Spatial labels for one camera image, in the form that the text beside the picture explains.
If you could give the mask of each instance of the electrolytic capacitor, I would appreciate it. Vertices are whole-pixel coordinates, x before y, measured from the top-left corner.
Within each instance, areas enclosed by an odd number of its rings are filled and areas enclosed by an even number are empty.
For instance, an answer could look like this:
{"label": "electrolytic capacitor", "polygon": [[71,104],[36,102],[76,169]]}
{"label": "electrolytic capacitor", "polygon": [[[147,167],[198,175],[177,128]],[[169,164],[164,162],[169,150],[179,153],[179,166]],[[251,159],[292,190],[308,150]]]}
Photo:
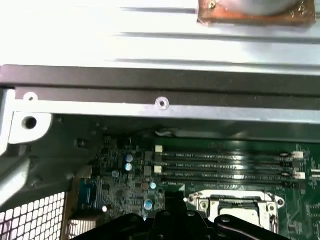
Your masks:
{"label": "electrolytic capacitor", "polygon": [[124,165],[124,169],[125,169],[126,171],[128,171],[128,172],[130,172],[133,168],[134,168],[134,167],[132,166],[131,163],[126,163],[126,164]]}
{"label": "electrolytic capacitor", "polygon": [[150,211],[153,208],[154,204],[153,204],[153,202],[151,200],[148,199],[148,200],[144,201],[144,205],[143,206],[144,206],[145,210]]}

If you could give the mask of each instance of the screw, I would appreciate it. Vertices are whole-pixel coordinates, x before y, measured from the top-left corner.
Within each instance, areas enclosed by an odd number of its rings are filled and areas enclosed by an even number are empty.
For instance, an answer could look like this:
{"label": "screw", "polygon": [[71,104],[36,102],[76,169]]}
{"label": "screw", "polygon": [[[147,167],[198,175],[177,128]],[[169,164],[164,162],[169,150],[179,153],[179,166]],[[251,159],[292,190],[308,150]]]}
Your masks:
{"label": "screw", "polygon": [[166,97],[161,96],[156,99],[155,105],[160,110],[167,110],[170,104],[169,104],[169,100]]}
{"label": "screw", "polygon": [[226,216],[222,216],[221,217],[221,222],[227,224],[227,223],[230,223],[230,219],[228,217],[226,217]]}
{"label": "screw", "polygon": [[203,203],[201,203],[201,207],[202,207],[203,209],[205,209],[205,208],[207,208],[207,204],[206,204],[205,202],[203,202]]}
{"label": "screw", "polygon": [[41,182],[42,182],[42,181],[41,181],[40,178],[36,178],[36,179],[30,181],[28,185],[29,185],[30,188],[35,188],[35,187],[37,187],[38,185],[40,185]]}
{"label": "screw", "polygon": [[210,3],[209,3],[209,8],[210,9],[215,9],[216,8],[216,6],[217,6],[217,3],[216,3],[216,1],[210,1]]}

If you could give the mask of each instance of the blue capacitor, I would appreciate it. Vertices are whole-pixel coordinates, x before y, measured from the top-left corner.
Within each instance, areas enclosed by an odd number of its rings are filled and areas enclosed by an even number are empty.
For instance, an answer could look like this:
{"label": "blue capacitor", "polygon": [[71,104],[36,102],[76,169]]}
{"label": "blue capacitor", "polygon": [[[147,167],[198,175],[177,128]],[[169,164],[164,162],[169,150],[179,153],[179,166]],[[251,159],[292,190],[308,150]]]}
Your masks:
{"label": "blue capacitor", "polygon": [[153,202],[151,200],[148,199],[148,200],[144,201],[144,205],[143,206],[144,206],[145,210],[150,211],[153,208],[154,204],[153,204]]}

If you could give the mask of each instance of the silver metal panel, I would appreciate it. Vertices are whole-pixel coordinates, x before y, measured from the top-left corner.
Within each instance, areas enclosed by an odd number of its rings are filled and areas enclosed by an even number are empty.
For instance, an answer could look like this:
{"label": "silver metal panel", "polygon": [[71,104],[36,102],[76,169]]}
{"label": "silver metal panel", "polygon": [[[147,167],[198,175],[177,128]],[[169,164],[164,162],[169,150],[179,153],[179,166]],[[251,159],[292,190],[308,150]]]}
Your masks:
{"label": "silver metal panel", "polygon": [[7,3],[0,12],[0,62],[320,75],[319,22],[206,27],[197,24],[197,2]]}
{"label": "silver metal panel", "polygon": [[246,107],[214,107],[157,104],[128,104],[72,101],[15,100],[16,112],[139,117],[160,119],[197,119],[216,121],[245,121],[256,123],[320,124],[320,111]]}

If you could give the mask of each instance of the metal frame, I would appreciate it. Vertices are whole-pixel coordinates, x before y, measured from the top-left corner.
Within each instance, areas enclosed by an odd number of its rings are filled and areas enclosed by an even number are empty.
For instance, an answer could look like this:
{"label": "metal frame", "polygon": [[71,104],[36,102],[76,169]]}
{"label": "metal frame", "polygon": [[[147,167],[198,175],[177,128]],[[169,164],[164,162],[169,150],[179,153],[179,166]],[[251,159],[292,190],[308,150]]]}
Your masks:
{"label": "metal frame", "polygon": [[197,23],[197,0],[118,2],[6,4],[1,63],[320,75],[320,22],[207,27]]}

